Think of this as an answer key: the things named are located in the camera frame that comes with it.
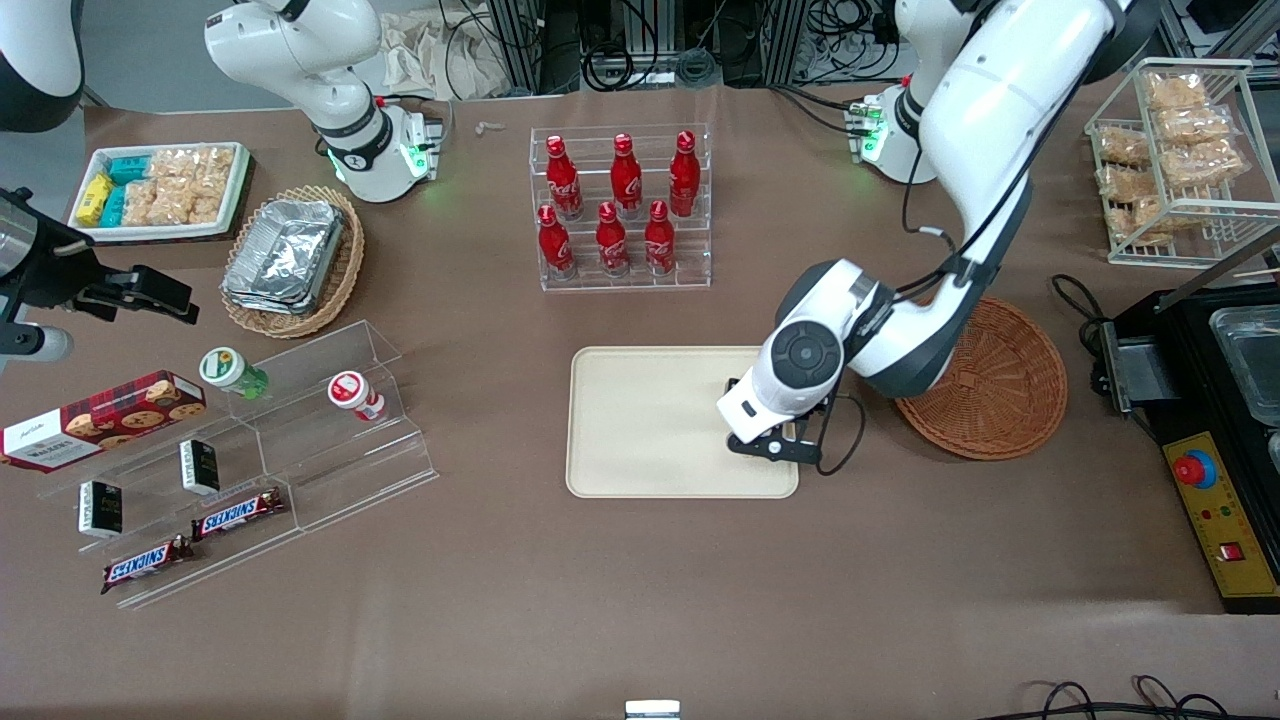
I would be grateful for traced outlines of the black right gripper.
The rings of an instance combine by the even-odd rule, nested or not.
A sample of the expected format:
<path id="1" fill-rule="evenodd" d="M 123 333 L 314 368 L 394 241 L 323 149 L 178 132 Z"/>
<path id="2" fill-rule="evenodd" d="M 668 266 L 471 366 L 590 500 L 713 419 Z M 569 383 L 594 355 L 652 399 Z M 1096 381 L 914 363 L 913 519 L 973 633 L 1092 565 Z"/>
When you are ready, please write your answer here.
<path id="1" fill-rule="evenodd" d="M 90 288 L 108 274 L 91 238 L 33 209 L 29 199 L 27 188 L 1 191 L 4 319 L 17 319 L 20 307 L 29 305 L 64 307 L 106 323 L 119 311 L 152 313 L 187 325 L 198 322 L 200 307 L 188 304 L 191 287 L 151 266 L 116 272 L 118 288 Z"/>

